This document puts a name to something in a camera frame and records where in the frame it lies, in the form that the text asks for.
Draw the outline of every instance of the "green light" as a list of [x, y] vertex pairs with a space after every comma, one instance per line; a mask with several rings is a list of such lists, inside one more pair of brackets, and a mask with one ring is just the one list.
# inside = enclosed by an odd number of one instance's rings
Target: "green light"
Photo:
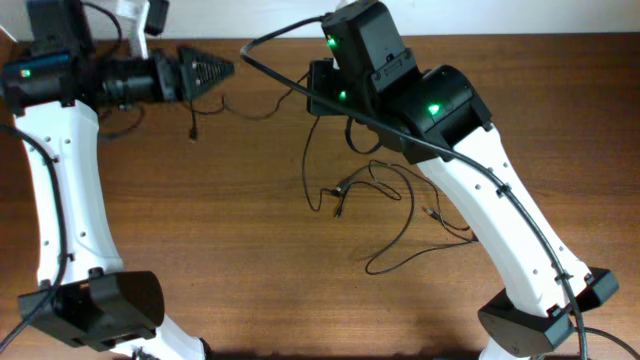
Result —
[[440, 111], [440, 105], [437, 105], [437, 104], [429, 105], [428, 109], [431, 115], [435, 115], [438, 113], [438, 111]]
[[336, 39], [332, 38], [331, 36], [329, 36], [329, 39], [327, 40], [327, 44], [329, 44], [329, 47], [332, 49], [338, 46], [338, 42], [336, 41]]

